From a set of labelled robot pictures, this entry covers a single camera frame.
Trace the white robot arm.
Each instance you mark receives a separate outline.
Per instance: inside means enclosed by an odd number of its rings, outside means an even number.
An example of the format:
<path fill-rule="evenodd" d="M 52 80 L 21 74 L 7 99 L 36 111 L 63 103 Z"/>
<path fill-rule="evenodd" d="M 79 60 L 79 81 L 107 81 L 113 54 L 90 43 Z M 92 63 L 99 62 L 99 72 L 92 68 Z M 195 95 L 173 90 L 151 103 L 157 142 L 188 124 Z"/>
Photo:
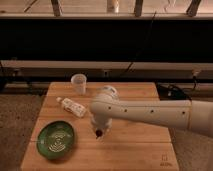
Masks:
<path fill-rule="evenodd" d="M 104 86 L 90 103 L 96 137 L 101 137 L 112 119 L 188 130 L 213 138 L 213 102 L 196 100 L 125 101 L 113 86 Z"/>

